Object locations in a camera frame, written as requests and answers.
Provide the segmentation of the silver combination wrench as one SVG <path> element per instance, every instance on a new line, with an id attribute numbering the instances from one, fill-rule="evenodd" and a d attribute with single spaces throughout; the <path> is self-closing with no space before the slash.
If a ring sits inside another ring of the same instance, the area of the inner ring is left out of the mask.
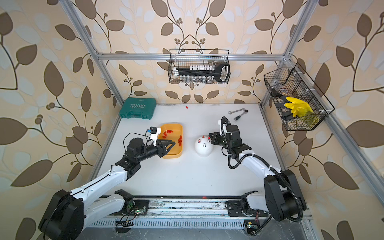
<path id="1" fill-rule="evenodd" d="M 241 109 L 239 109 L 239 110 L 235 110 L 235 111 L 228 111 L 228 114 L 229 114 L 229 115 L 232 115 L 232 114 L 234 114 L 234 113 L 241 112 L 241 111 L 244 111 L 244 110 L 245 110 L 245 108 L 241 108 Z"/>

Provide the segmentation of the green plastic tool case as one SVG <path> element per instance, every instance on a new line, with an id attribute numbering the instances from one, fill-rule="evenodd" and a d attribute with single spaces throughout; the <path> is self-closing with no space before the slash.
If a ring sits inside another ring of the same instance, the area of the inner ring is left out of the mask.
<path id="1" fill-rule="evenodd" d="M 127 98 L 119 112 L 122 119 L 150 120 L 157 102 L 153 98 Z"/>

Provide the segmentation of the yellow rubber glove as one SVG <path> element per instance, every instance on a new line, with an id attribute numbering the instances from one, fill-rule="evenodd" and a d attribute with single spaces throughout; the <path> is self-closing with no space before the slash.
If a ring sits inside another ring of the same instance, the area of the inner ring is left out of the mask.
<path id="1" fill-rule="evenodd" d="M 294 118 L 301 118 L 314 113 L 313 109 L 307 102 L 293 97 L 288 97 L 288 99 L 293 103 L 293 106 L 289 108 L 292 109 Z"/>

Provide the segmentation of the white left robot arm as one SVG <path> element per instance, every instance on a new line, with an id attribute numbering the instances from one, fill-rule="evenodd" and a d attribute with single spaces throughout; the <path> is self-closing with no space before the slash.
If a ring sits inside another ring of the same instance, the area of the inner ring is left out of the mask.
<path id="1" fill-rule="evenodd" d="M 100 197 L 119 184 L 130 179 L 149 158 L 166 156 L 175 146 L 171 140 L 156 140 L 146 145 L 141 138 L 132 139 L 120 161 L 100 177 L 69 192 L 56 192 L 40 223 L 44 238 L 51 240 L 75 240 L 94 222 L 128 207 L 133 196 L 124 190 L 115 191 L 104 200 Z"/>

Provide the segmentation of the yellow plastic tray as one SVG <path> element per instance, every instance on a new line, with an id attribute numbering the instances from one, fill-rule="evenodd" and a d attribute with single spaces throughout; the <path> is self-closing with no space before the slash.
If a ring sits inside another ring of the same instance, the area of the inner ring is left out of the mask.
<path id="1" fill-rule="evenodd" d="M 180 136 L 183 136 L 183 126 L 181 124 L 177 123 L 170 123 L 170 124 L 164 124 L 161 126 L 162 133 L 158 137 L 159 140 L 172 140 L 176 144 L 172 148 L 172 150 L 164 156 L 164 159 L 176 159 L 179 158 L 182 155 L 183 152 L 183 143 L 181 146 L 179 146 L 178 140 Z M 173 133 L 168 134 L 166 138 L 164 138 L 164 132 L 167 130 L 172 130 L 174 131 Z"/>

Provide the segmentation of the black pliers in basket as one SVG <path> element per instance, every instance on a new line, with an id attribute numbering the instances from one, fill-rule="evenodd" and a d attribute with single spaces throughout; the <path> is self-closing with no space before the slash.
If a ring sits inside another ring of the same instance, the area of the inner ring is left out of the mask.
<path id="1" fill-rule="evenodd" d="M 281 94 L 279 91 L 277 91 L 275 88 L 272 88 L 272 96 L 277 101 L 275 104 L 276 108 L 278 109 L 279 113 L 281 114 L 281 117 L 285 121 L 290 121 L 294 119 L 292 109 L 289 107 L 292 107 L 293 103 L 289 101 L 288 97 Z"/>

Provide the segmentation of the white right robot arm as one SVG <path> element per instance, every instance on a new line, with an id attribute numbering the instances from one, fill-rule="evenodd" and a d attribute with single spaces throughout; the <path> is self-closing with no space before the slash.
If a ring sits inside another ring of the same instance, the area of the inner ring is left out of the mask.
<path id="1" fill-rule="evenodd" d="M 234 170 L 242 165 L 264 182 L 262 193 L 251 191 L 242 195 L 243 214 L 251 215 L 260 210 L 269 213 L 278 222 L 285 219 L 301 222 L 307 205 L 295 174 L 276 168 L 258 156 L 242 142 L 238 126 L 231 124 L 227 118 L 223 117 L 219 126 L 220 131 L 210 133 L 209 137 L 213 145 L 227 151 L 228 167 Z"/>

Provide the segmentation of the green handled ratchet wrench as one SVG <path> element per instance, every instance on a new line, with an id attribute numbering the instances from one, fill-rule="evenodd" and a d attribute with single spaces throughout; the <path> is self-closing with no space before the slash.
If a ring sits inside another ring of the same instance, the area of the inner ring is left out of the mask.
<path id="1" fill-rule="evenodd" d="M 238 121 L 244 114 L 248 113 L 248 110 L 243 110 L 243 112 L 234 118 L 235 122 Z"/>

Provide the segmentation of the socket set holder rail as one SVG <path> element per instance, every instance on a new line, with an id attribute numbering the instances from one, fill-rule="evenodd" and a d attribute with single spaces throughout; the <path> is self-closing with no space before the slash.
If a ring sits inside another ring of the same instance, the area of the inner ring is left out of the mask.
<path id="1" fill-rule="evenodd" d="M 228 63 L 212 65 L 192 65 L 189 67 L 173 67 L 170 71 L 173 79 L 184 82 L 196 82 L 203 84 L 224 84 L 230 79 L 231 70 Z"/>

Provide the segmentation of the white dome with screws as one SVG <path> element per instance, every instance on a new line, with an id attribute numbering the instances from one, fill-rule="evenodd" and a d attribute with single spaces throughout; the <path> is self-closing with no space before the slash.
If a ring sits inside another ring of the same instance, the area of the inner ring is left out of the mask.
<path id="1" fill-rule="evenodd" d="M 195 141 L 195 151 L 200 157 L 205 158 L 212 153 L 213 145 L 211 144 L 211 140 L 208 140 L 207 135 L 205 135 L 204 139 L 202 138 L 202 136 L 198 138 L 201 139 L 200 143 L 198 143 L 198 139 Z"/>

